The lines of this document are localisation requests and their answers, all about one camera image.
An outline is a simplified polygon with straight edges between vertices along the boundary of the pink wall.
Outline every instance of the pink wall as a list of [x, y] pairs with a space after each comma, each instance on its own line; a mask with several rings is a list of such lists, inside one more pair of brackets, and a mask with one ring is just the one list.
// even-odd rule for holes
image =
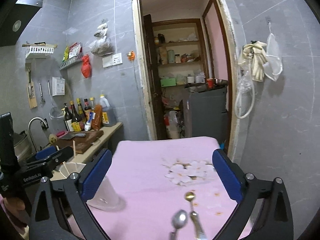
[[205, 17], [205, 24], [208, 28], [212, 48], [215, 78], [228, 80], [227, 59], [224, 50], [223, 37], [218, 15], [213, 5]]

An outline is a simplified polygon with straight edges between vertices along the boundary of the red plastic bag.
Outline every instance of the red plastic bag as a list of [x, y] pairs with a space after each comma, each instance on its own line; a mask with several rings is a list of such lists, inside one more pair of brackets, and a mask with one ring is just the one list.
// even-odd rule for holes
[[91, 76], [91, 65], [89, 61], [89, 55], [85, 55], [82, 57], [82, 67], [81, 67], [81, 72], [85, 78], [88, 78]]

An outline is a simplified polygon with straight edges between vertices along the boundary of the metal screw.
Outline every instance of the metal screw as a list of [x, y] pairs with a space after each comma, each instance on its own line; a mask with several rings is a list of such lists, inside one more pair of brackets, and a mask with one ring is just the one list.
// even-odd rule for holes
[[276, 183], [279, 183], [279, 184], [282, 184], [282, 179], [280, 179], [280, 178], [276, 178]]
[[48, 180], [48, 177], [42, 177], [40, 181], [41, 181], [42, 183], [45, 183], [45, 182], [47, 182], [47, 180]]
[[252, 173], [247, 173], [247, 174], [245, 175], [245, 177], [246, 177], [247, 179], [254, 179], [254, 175], [253, 175]]
[[71, 174], [70, 174], [70, 178], [71, 178], [71, 179], [76, 179], [76, 178], [78, 178], [78, 173], [76, 173], [76, 172], [71, 173]]

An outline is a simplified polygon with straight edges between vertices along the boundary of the white hose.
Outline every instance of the white hose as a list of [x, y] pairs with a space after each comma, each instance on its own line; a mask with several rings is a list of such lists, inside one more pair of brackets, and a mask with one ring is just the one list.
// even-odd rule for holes
[[237, 97], [236, 97], [236, 102], [235, 102], [235, 108], [234, 108], [234, 110], [235, 110], [235, 115], [236, 115], [236, 117], [238, 118], [238, 119], [244, 119], [244, 118], [246, 118], [250, 113], [251, 113], [251, 111], [252, 111], [252, 109], [253, 109], [253, 106], [254, 106], [254, 102], [255, 102], [255, 90], [254, 90], [254, 84], [253, 84], [253, 81], [252, 81], [252, 75], [251, 75], [251, 64], [249, 64], [248, 65], [248, 68], [249, 68], [249, 77], [250, 77], [250, 81], [251, 81], [251, 93], [252, 93], [252, 95], [251, 95], [251, 105], [250, 105], [250, 107], [249, 107], [249, 110], [244, 114], [244, 115], [242, 115], [242, 116], [240, 116], [239, 114], [238, 114], [238, 109], [237, 109], [237, 106], [238, 106], [238, 104], [239, 104], [239, 100], [240, 100], [240, 97], [241, 97], [241, 91], [238, 91], [238, 93], [237, 93]]

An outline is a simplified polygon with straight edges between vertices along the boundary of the faucet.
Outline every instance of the faucet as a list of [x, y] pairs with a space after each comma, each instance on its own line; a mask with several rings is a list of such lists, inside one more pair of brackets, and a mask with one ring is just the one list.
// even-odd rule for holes
[[31, 130], [30, 130], [31, 124], [33, 123], [34, 120], [40, 120], [41, 122], [43, 122], [45, 129], [49, 128], [49, 126], [48, 126], [48, 123], [47, 123], [44, 119], [42, 119], [41, 117], [37, 117], [37, 116], [34, 117], [34, 118], [32, 118], [32, 119], [30, 120], [29, 124], [28, 124], [28, 133], [29, 133], [31, 142], [32, 142], [33, 147], [35, 148], [36, 152], [38, 152], [38, 149], [37, 149], [37, 147], [36, 147], [35, 141], [33, 140], [33, 136], [32, 136], [32, 134], [31, 134]]

